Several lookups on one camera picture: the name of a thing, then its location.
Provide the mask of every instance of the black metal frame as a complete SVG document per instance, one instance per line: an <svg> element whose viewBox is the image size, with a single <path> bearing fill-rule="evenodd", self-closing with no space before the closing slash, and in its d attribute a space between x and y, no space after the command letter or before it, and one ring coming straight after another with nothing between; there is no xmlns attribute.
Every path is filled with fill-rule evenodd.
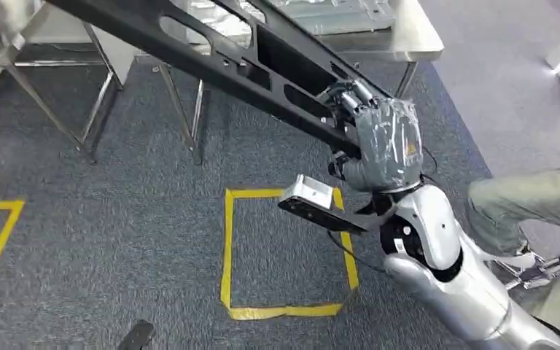
<svg viewBox="0 0 560 350"><path fill-rule="evenodd" d="M170 0L47 1L352 158L360 158L357 141L344 132L338 111L325 106L317 96L337 82L353 79L361 79L376 94L389 96L268 0L249 0L264 14L265 22L242 9L236 0L212 0L250 25L248 47L221 35ZM165 33L160 27L163 17L206 37L211 55L201 55ZM322 122L322 117L341 121L331 126Z"/></svg>

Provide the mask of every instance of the silver robot leg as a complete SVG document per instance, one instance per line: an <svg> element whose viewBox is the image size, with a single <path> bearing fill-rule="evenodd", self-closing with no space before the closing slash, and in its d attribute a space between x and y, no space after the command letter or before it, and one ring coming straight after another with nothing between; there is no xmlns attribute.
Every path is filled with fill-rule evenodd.
<svg viewBox="0 0 560 350"><path fill-rule="evenodd" d="M451 214L443 191L423 186L398 206L397 215L417 232L424 256L430 258L420 262L396 252L386 256L385 268L425 302L454 335L474 349L560 349L560 337L511 300L483 263L478 248ZM441 237L445 245L435 243ZM440 263L444 261L452 276L442 279L446 271ZM429 267L431 262L439 266Z"/></svg>

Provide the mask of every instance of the stainless steel table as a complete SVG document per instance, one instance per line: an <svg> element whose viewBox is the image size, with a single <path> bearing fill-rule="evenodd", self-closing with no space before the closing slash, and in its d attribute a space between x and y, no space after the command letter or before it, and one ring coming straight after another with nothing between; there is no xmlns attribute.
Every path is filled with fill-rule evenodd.
<svg viewBox="0 0 560 350"><path fill-rule="evenodd" d="M364 4L364 0L346 0L346 2L360 4L360 6ZM395 21L388 28L376 29L377 22L372 20L362 24L363 31L348 32L347 30L343 30L343 26L328 25L333 24L333 21L337 19L322 16L319 20L321 21L320 28L323 30L319 30L317 33L321 34L319 38L324 43L328 44L334 51L340 53L345 58L351 59L351 56L355 54L360 54L363 57L364 54L367 54L386 62L406 63L407 66L404 75L395 92L398 98L402 98L407 93L408 86L413 79L419 61L437 60L441 56L444 46L418 0L389 0L387 4L394 10L395 14ZM235 27L235 23L231 24L232 25L227 24L226 28L230 28L233 32L226 32L223 34L229 35L231 39L237 42L239 42L240 39L249 40L249 37L244 36L243 33ZM351 27L351 29L358 30L358 28L354 26ZM190 44L196 40L196 36L185 34L183 37ZM199 52L203 54L209 53L209 46L204 45L203 42L194 42L194 44L194 48ZM139 58L139 61L147 60L149 60L148 56ZM166 82L166 86L180 120L180 129L184 142L192 152L195 162L200 164L202 160L198 149L197 137L198 125L201 118L201 103L205 90L204 83L202 81L198 83L195 114L192 119L192 127L190 127L186 115L183 112L184 109L181 98L169 74L168 66L155 59L152 59L152 62L160 67L160 73L163 75Z"/></svg>
<svg viewBox="0 0 560 350"><path fill-rule="evenodd" d="M78 150L90 163L94 163L94 157L85 149L85 141L88 139L90 135L91 128L93 127L94 123L97 124L99 121L98 112L107 96L107 92L111 83L114 83L117 87L117 90L122 88L119 79L117 78L114 69L112 68L106 54L102 50L100 42L88 23L83 23L87 34L89 35L91 42L96 47L98 53L101 56L101 60L97 61L82 61L82 60L62 60L62 61L54 61L54 60L43 60L43 61L28 61L28 62L17 62L16 58L22 51L25 43L36 33L39 27L45 22L48 13L50 11L50 5L43 4L37 11L30 17L27 25L20 31L20 33L16 33L11 35L9 41L4 44L0 41L0 68L6 69L12 77L16 80L16 82L32 97L32 99L38 104L40 108L44 111L44 113L48 116L48 118L55 124L57 129L63 133L76 147ZM21 66L32 66L32 67L57 67L57 66L92 66L92 65L105 65L108 69L108 74L106 75L106 79L99 91L98 98L96 102L93 104L91 108L91 112L85 123L85 127L83 128L80 134L73 132L66 124L57 116L56 113L46 104L44 99L40 96L37 92L37 89L29 82L26 76L18 69Z"/></svg>

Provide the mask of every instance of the person's leg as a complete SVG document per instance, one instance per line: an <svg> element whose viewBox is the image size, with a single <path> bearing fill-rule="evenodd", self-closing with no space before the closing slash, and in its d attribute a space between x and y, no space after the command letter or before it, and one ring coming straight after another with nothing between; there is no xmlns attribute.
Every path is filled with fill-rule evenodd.
<svg viewBox="0 0 560 350"><path fill-rule="evenodd" d="M560 226L560 169L472 184L467 216L467 234L484 250L513 254L526 242L521 221L538 219ZM560 329L560 277L550 287L548 296L528 311Z"/></svg>
<svg viewBox="0 0 560 350"><path fill-rule="evenodd" d="M467 234L490 254L514 255L526 245L525 219L560 226L560 169L474 182L468 197Z"/></svg>

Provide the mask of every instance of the wire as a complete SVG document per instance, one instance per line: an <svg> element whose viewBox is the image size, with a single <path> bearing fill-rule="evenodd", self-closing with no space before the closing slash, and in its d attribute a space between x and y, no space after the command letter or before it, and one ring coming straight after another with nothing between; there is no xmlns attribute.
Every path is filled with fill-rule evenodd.
<svg viewBox="0 0 560 350"><path fill-rule="evenodd" d="M334 238L334 236L332 236L332 231L327 230L327 235L330 237L330 239L332 240L332 242L334 242L334 244L335 244L336 246L338 246L338 248L342 249L345 253L351 255L351 256L353 257L353 259L355 259L355 261L357 261L358 263L360 263L360 264L366 266L367 268L369 268L369 269L371 269L371 270L373 270L373 271L376 271L376 272L379 272L379 273L385 273L385 274L387 275L387 272L385 272L384 269L379 268L379 267L374 266L374 265L371 265L370 263L365 262L364 260L362 260L362 259L356 257L356 256L353 254L353 252L351 252L351 251L349 251L347 248L345 248L336 238Z"/></svg>
<svg viewBox="0 0 560 350"><path fill-rule="evenodd" d="M536 316L533 316L534 319L536 319L539 323L543 324L544 327L547 327L549 330L552 330L555 334L557 334L560 337L560 329L553 326L552 324L544 321L543 319L539 319Z"/></svg>
<svg viewBox="0 0 560 350"><path fill-rule="evenodd" d="M437 171L439 171L439 162L437 162L437 158L435 158L434 155L432 155L432 153L430 152L430 150L428 148L426 148L426 146L422 146L422 148L424 149L424 151L426 151L426 153L430 156L430 158L432 159L432 162L435 164L435 170L432 172L433 174L436 174Z"/></svg>

